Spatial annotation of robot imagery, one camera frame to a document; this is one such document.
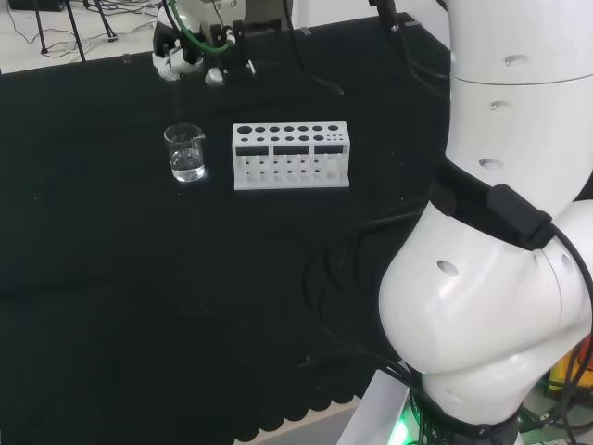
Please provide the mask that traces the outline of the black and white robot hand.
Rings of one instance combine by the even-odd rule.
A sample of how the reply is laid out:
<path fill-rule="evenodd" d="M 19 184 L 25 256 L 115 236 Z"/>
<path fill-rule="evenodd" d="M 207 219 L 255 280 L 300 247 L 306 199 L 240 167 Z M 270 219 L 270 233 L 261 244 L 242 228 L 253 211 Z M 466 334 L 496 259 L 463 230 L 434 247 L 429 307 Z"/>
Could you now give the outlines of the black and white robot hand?
<path fill-rule="evenodd" d="M 251 80 L 244 1 L 163 1 L 153 35 L 153 65 L 176 82 L 202 73 L 210 87 Z"/>

